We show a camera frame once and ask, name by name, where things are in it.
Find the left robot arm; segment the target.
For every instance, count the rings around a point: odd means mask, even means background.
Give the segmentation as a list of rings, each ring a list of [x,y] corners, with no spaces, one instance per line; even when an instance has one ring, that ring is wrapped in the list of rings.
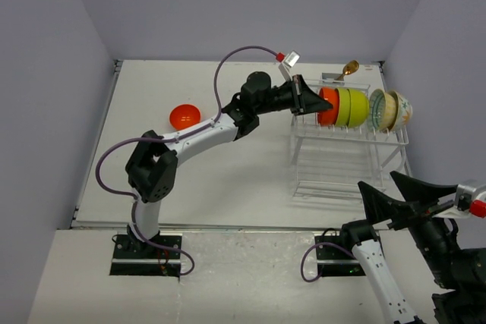
[[[146,132],[125,166],[128,183],[136,193],[128,226],[131,249],[142,258],[157,251],[161,201],[174,187],[177,169],[184,162],[247,136],[258,127],[262,114],[289,110],[293,115],[306,115],[331,109],[333,104],[315,93],[300,74],[274,87],[269,74],[255,71],[220,116],[183,134],[173,134],[167,142],[154,131]]]

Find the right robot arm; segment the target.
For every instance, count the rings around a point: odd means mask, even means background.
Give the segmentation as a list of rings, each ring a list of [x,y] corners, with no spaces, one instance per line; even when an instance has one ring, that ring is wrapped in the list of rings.
[[[485,185],[477,181],[432,184],[393,171],[401,198],[363,181],[358,189],[365,218],[342,226],[340,252],[355,258],[371,284],[387,323],[421,323],[413,306],[417,293],[431,293],[435,323],[485,321],[485,249],[462,248],[459,217],[485,217]],[[401,253],[389,267],[395,248],[383,251],[375,226],[386,223],[406,231],[415,253]]]

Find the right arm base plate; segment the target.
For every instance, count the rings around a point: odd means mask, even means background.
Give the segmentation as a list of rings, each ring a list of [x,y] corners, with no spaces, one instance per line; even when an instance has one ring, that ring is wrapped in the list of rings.
[[[323,233],[315,235],[314,241],[320,244],[316,249],[317,273],[320,277],[359,277],[365,276],[363,268],[357,260],[341,250],[322,245],[331,243],[344,248],[340,231],[328,228]]]

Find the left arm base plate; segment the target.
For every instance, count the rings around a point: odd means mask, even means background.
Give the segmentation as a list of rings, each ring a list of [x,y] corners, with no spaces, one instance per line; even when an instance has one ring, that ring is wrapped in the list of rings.
[[[134,243],[128,234],[112,236],[114,249],[109,270],[111,276],[181,276],[181,254],[161,250],[145,243]]]

